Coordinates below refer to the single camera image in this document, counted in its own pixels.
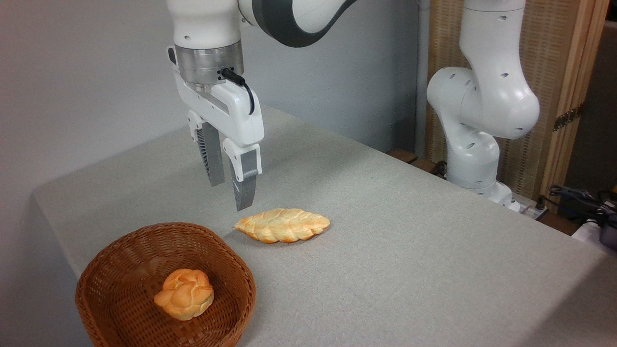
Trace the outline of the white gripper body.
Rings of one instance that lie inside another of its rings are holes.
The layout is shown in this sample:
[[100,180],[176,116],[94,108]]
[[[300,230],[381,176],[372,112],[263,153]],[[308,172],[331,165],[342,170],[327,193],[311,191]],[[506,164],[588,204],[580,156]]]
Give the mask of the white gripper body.
[[241,46],[213,49],[168,47],[177,90],[190,110],[239,147],[264,138],[264,122],[256,92],[227,76],[244,73]]

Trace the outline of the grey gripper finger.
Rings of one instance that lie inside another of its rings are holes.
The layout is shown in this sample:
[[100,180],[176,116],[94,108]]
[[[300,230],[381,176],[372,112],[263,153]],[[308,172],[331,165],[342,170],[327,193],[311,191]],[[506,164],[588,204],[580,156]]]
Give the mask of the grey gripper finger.
[[193,110],[188,112],[191,138],[198,144],[210,184],[215,187],[225,182],[219,131]]
[[237,211],[253,204],[256,191],[256,178],[262,173],[260,145],[239,147],[226,138],[223,151],[229,156],[233,176],[234,199]]

